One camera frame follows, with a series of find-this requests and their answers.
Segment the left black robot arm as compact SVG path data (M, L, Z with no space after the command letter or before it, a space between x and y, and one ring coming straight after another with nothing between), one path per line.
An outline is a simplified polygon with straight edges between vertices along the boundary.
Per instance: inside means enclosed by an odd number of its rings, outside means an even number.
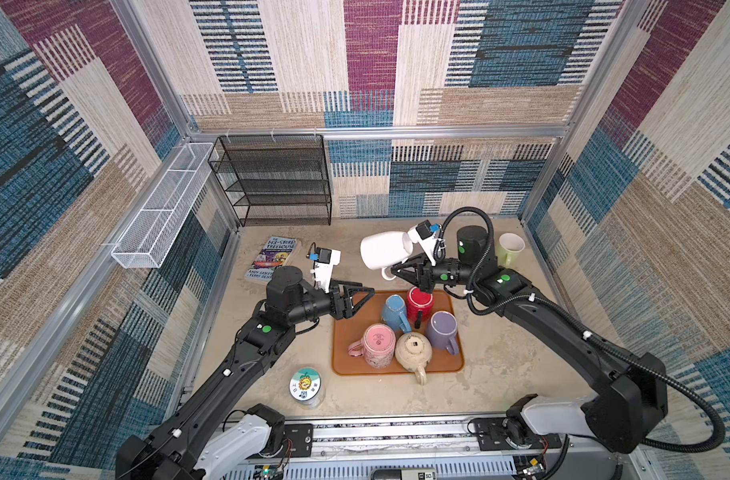
M115 462L117 479L203 479L206 444L236 402L274 366L297 336L296 326L329 315L349 319L374 296L358 282L312 286L297 267L280 267L250 318L237 331L224 360L172 416L146 438L129 437Z

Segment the white mug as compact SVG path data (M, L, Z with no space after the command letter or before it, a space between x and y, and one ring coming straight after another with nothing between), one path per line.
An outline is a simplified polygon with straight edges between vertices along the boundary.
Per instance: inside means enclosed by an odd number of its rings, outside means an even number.
M391 266L406 261L413 252L413 242L407 232L388 231L367 236L360 243L360 255L370 270L380 270L386 281L396 279Z

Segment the light green mug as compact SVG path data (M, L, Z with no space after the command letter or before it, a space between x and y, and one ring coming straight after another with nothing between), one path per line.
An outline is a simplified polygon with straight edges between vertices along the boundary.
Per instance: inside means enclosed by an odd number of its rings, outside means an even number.
M515 233L503 233L496 245L496 255L502 268L512 268L519 255L525 250L522 237Z

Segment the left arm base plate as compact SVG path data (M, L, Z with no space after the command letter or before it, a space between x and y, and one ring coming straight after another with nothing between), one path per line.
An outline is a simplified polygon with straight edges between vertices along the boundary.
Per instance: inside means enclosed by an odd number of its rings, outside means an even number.
M312 454L314 427L311 423L291 423L274 427L265 454L271 459L308 458Z

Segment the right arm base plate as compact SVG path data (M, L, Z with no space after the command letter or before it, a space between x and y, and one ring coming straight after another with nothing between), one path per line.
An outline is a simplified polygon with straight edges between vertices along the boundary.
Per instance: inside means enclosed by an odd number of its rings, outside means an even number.
M506 416L475 417L467 423L467 431L477 439L481 451L560 449L563 437L538 435L522 420Z

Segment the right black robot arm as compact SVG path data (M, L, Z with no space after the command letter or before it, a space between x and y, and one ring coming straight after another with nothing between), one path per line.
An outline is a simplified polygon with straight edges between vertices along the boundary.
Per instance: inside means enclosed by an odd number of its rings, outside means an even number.
M649 434L668 413L666 370L651 354L637 356L595 335L548 300L519 272L504 267L492 251L491 231L475 226L459 234L458 257L440 258L438 225L423 222L390 232L382 258L372 262L384 278L400 278L430 293L436 285L465 288L480 303L480 316L495 313L524 328L559 355L594 395L552 401L530 394L506 413L512 443L526 435L568 434L597 439L612 452L629 454L650 445Z

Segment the brown plastic tray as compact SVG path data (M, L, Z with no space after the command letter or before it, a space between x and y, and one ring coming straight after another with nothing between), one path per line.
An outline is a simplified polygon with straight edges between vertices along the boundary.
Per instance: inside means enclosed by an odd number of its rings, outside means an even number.
M396 359L393 359L388 367L376 369L361 357L352 357L348 353L348 347L360 340L370 325L381 321L381 311L384 303L393 294L399 295L404 300L407 299L406 290L379 290L353 318L334 323L332 368L336 374L342 376L408 374L408 371ZM428 374L452 373L460 371L463 366L464 356L462 349L459 349L457 355L452 355L447 350L434 349L432 359L428 363L426 371Z

